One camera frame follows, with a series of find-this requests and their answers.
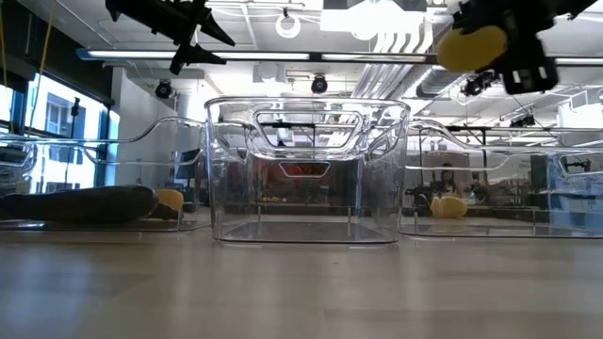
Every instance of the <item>metal rod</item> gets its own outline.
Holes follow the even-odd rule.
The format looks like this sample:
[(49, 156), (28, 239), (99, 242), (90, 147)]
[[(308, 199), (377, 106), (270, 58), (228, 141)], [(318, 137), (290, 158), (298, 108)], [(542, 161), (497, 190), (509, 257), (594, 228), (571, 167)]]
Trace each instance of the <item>metal rod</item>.
[[(481, 131), (481, 145), (485, 146), (486, 145), (486, 131)], [(483, 167), (487, 168), (488, 167), (488, 153), (483, 150), (481, 151), (483, 153)], [(485, 183), (486, 186), (488, 186), (488, 171), (484, 171), (483, 172), (483, 182)]]
[[(94, 28), (88, 24), (86, 26), (98, 34)], [(113, 52), (113, 56), (108, 56), (106, 52)], [(283, 62), (304, 62), (304, 63), (357, 63), (357, 64), (392, 64), (392, 65), (438, 65), (437, 56), (433, 54), (419, 53), (329, 53), (329, 52), (249, 52), (249, 51), (209, 51), (220, 55), (225, 61), (283, 61)], [(76, 50), (77, 55), (83, 60), (172, 60), (175, 51), (173, 50)], [(550, 57), (551, 59), (564, 59), (567, 57)], [(590, 58), (590, 61), (596, 59), (597, 62), (587, 62), (584, 58), (582, 63), (571, 63), (563, 67), (603, 67), (603, 57), (596, 56)]]
[(398, 214), (396, 215), (396, 219), (398, 221), (398, 230), (401, 231), (402, 227), (402, 207), (398, 207)]
[(536, 235), (536, 211), (531, 210), (531, 233)]
[(414, 211), (413, 217), (415, 218), (415, 234), (418, 234), (418, 212)]
[(590, 142), (585, 142), (582, 144), (574, 145), (574, 147), (594, 146), (594, 145), (599, 145), (602, 143), (603, 143), (603, 140), (595, 140), (595, 141), (590, 141)]
[(418, 165), (421, 167), (421, 185), (425, 184), (425, 177), (423, 174), (423, 140), (421, 140), (421, 131), (418, 130)]
[(567, 127), (489, 127), (489, 126), (446, 126), (450, 132), (489, 131), (489, 132), (583, 132), (603, 133), (603, 128), (567, 128)]
[(358, 125), (353, 123), (314, 123), (314, 122), (260, 122), (260, 126), (272, 128), (292, 128), (292, 127), (307, 127), (307, 128), (356, 128)]
[(351, 235), (351, 208), (348, 207), (348, 236)]

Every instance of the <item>dark green zucchini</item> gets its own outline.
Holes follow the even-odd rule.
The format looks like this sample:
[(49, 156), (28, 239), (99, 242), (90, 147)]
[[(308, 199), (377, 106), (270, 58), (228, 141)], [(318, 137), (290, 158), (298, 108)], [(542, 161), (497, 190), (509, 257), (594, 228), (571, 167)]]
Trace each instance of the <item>dark green zucchini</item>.
[(108, 186), (0, 198), (1, 219), (64, 223), (122, 223), (155, 210), (156, 194), (145, 186)]

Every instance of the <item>clear plastic bin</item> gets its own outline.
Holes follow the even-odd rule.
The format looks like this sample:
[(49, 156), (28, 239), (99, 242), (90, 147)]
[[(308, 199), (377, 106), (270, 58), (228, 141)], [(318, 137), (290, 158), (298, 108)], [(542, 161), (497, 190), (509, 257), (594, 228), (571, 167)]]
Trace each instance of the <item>clear plastic bin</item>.
[[(160, 120), (140, 136), (130, 139), (74, 140), (2, 135), (0, 230), (182, 231), (208, 226), (204, 143), (204, 122), (175, 117)], [(6, 211), (7, 202), (14, 197), (9, 196), (11, 194), (38, 197), (65, 190), (80, 190), (81, 193), (82, 189), (107, 186), (144, 186), (155, 194), (160, 189), (175, 191), (182, 200), (172, 204), (167, 215), (165, 210), (156, 209), (127, 222), (14, 219)], [(61, 205), (54, 213), (74, 215), (74, 209), (81, 206), (77, 203)], [(100, 204), (98, 209), (102, 213), (116, 213)]]
[[(502, 143), (468, 144), (437, 122), (410, 123), (401, 233), (603, 236), (603, 148), (595, 146), (600, 142), (578, 147), (510, 142), (510, 133), (563, 140), (580, 134), (600, 137), (603, 130), (486, 128), (485, 132)], [(463, 140), (482, 137), (476, 130)], [(433, 202), (444, 197), (462, 201), (466, 213), (461, 218), (446, 216), (445, 209), (454, 214), (459, 207)]]
[(405, 104), (221, 98), (206, 108), (216, 239), (398, 239)]

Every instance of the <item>yellow object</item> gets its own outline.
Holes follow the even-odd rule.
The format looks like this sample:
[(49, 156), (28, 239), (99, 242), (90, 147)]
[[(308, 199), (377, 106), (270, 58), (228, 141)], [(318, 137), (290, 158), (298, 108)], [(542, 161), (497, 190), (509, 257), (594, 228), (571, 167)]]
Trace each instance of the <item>yellow object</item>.
[(176, 211), (182, 211), (182, 206), (185, 204), (185, 196), (175, 189), (158, 189), (157, 197), (159, 203), (168, 205)]
[(507, 35), (489, 25), (470, 34), (452, 29), (437, 46), (437, 61), (451, 72), (472, 72), (484, 68), (507, 51)]
[(467, 205), (456, 197), (433, 198), (430, 207), (434, 218), (462, 218), (467, 213)]

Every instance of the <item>ceiling light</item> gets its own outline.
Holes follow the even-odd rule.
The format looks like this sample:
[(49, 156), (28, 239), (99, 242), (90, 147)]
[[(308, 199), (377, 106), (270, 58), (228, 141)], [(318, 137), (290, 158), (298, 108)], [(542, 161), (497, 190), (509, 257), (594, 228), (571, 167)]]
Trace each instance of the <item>ceiling light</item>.
[(226, 60), (309, 60), (308, 53), (256, 53), (256, 52), (216, 52), (216, 56)]
[(324, 54), (324, 61), (363, 61), (379, 63), (422, 63), (425, 56), (396, 55), (396, 54), (371, 54), (371, 53), (347, 53), (347, 54)]
[(597, 66), (603, 65), (603, 57), (557, 57), (558, 66)]
[(158, 51), (88, 51), (92, 59), (145, 59), (145, 60), (171, 60), (176, 52)]
[(285, 15), (281, 15), (276, 20), (276, 33), (278, 33), (281, 37), (285, 39), (293, 39), (297, 37), (302, 31), (302, 24), (300, 23), (300, 18), (295, 15), (288, 15), (288, 18), (291, 18), (293, 20), (293, 26), (289, 29), (284, 29), (283, 20), (287, 19), (287, 17)]
[(424, 16), (423, 11), (404, 10), (391, 0), (360, 1), (350, 8), (323, 8), (320, 30), (412, 33), (423, 22)]
[[(119, 50), (86, 50), (78, 49), (77, 55), (82, 60), (171, 60), (173, 51), (119, 51)], [(216, 56), (227, 61), (237, 60), (309, 60), (308, 53), (256, 53), (256, 52), (216, 52)]]
[(278, 8), (287, 7), (289, 9), (305, 9), (304, 3), (291, 3), (291, 2), (259, 2), (259, 1), (207, 1), (205, 6), (208, 8), (240, 8), (241, 5), (246, 5), (249, 8)]

